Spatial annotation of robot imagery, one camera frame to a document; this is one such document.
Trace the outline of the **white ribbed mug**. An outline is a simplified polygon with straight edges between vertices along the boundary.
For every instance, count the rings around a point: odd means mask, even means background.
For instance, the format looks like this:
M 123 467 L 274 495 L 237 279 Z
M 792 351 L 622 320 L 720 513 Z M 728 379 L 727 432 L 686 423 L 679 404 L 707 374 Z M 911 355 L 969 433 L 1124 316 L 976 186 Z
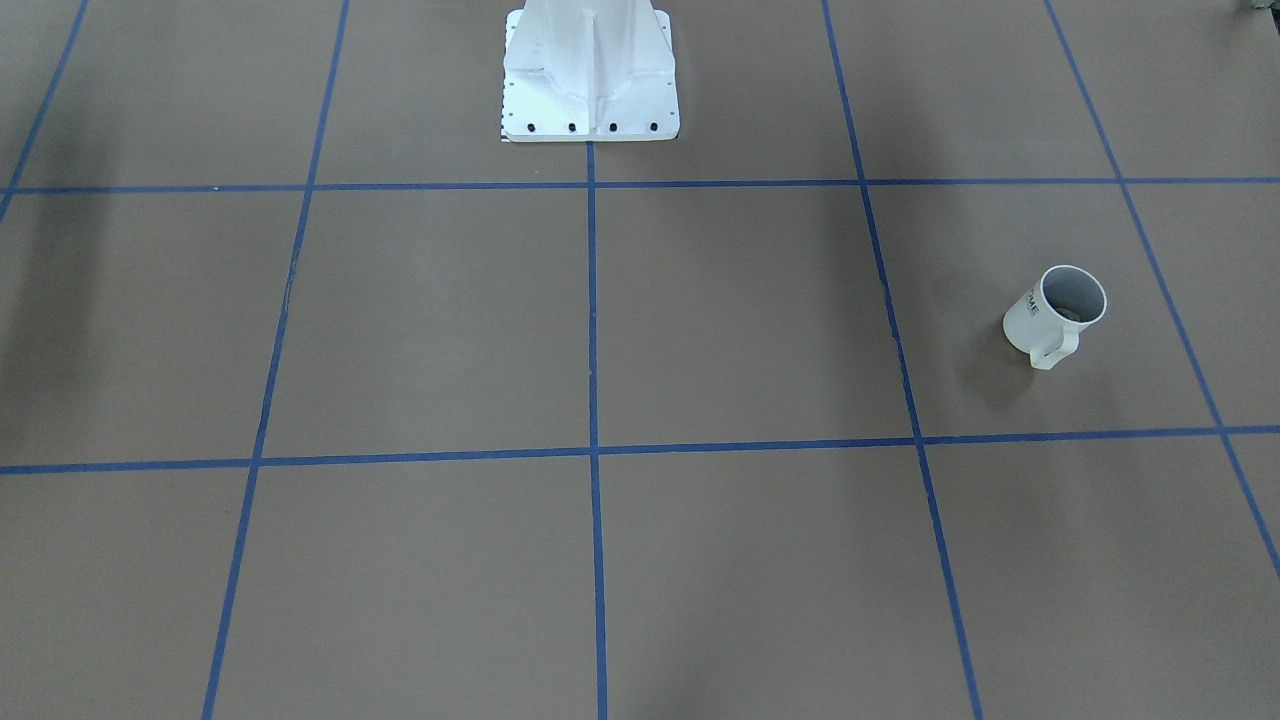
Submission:
M 1066 322 L 1053 307 L 1071 309 L 1082 315 L 1082 322 Z M 1107 310 L 1108 297 L 1100 281 L 1079 266 L 1062 264 L 1044 270 L 1004 314 L 1002 329 L 1032 368 L 1047 372 L 1079 348 L 1083 332 Z

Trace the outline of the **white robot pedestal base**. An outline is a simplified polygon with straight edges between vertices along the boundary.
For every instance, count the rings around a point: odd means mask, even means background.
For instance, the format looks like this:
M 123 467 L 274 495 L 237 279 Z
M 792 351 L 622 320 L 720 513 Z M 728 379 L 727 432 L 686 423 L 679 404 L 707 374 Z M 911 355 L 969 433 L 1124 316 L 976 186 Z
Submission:
M 672 23 L 652 3 L 526 1 L 504 32 L 502 141 L 678 137 Z

